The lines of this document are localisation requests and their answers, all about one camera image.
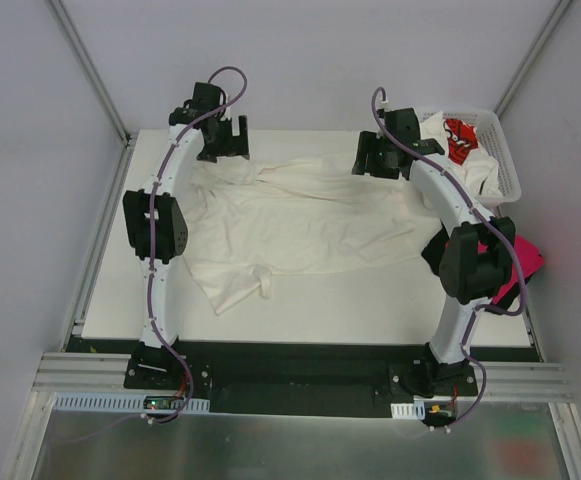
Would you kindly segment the cream white t shirt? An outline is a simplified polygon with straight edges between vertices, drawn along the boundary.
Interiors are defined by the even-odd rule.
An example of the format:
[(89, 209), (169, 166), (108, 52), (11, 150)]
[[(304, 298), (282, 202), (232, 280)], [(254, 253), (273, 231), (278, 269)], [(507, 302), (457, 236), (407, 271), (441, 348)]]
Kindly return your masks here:
[(418, 256), (441, 224), (404, 180), (351, 174), (349, 156), (200, 162), (184, 258), (215, 313), (276, 276), (379, 268)]

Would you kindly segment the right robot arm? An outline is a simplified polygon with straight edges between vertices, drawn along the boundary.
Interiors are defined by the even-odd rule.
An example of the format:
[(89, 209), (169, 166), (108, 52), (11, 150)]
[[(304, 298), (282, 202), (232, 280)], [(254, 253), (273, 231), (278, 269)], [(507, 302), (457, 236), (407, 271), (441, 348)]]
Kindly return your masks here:
[(438, 270), (446, 294), (438, 327), (421, 358), (399, 375), (403, 390), (431, 398), (473, 373), (469, 356), (477, 312), (519, 264), (515, 225), (494, 218), (467, 190), (442, 146), (422, 138), (413, 109), (374, 109), (373, 116), (379, 130), (360, 133), (353, 174), (411, 182), (448, 235)]

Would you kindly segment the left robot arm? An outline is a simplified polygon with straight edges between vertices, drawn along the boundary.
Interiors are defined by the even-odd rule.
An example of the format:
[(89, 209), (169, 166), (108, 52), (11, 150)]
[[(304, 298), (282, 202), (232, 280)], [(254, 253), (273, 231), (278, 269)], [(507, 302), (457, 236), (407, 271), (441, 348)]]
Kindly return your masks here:
[(123, 195), (128, 241), (146, 294), (146, 318), (124, 379), (128, 389), (177, 389), (186, 378), (171, 350), (183, 299), (177, 276), (185, 269), (189, 236), (184, 214), (196, 199), (193, 168), (199, 161), (249, 156), (247, 118), (232, 118), (229, 103), (221, 87), (196, 83), (191, 98), (169, 115), (162, 160), (141, 188)]

